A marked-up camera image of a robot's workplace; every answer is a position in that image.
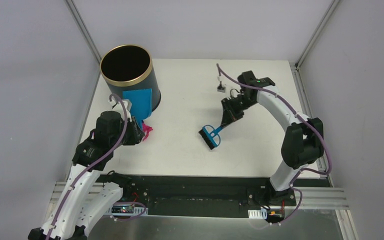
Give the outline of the blue hand brush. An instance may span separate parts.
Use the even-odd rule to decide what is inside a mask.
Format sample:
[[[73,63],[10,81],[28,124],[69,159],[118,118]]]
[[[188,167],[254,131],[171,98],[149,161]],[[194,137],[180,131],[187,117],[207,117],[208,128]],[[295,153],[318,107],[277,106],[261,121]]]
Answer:
[[[222,138],[220,136],[220,132],[226,127],[227,125],[221,124],[219,127],[213,127],[212,125],[204,125],[199,131],[199,135],[202,137],[206,145],[210,150],[213,150],[217,148],[222,141]]]

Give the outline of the blue plastic dustpan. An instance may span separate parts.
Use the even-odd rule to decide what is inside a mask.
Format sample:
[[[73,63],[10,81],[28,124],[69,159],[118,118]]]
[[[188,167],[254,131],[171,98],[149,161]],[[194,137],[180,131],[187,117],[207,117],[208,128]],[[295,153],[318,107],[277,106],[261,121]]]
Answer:
[[[143,130],[143,122],[152,114],[152,89],[127,90],[123,92],[123,99],[131,102],[130,114]]]

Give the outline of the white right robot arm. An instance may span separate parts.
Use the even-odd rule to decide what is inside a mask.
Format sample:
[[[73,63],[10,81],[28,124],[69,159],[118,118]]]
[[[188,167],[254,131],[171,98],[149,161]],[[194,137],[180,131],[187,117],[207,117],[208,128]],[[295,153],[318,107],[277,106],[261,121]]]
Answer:
[[[245,110],[259,104],[268,110],[285,133],[281,145],[282,161],[263,192],[264,200],[276,205],[291,189],[298,173],[324,154],[323,122],[319,118],[299,115],[269,77],[256,78],[250,70],[241,73],[237,82],[241,87],[239,94],[221,101],[220,128],[238,121]]]

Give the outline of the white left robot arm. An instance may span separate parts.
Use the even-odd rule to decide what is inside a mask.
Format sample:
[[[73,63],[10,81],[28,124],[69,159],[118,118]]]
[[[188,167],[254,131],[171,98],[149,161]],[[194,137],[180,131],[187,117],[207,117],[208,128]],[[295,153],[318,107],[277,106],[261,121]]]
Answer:
[[[80,143],[72,159],[69,176],[55,209],[46,222],[34,228],[29,240],[86,240],[93,227],[116,202],[132,198],[133,180],[123,174],[108,173],[101,191],[86,202],[93,185],[120,146],[134,146],[144,137],[129,111],[104,111],[95,128]]]

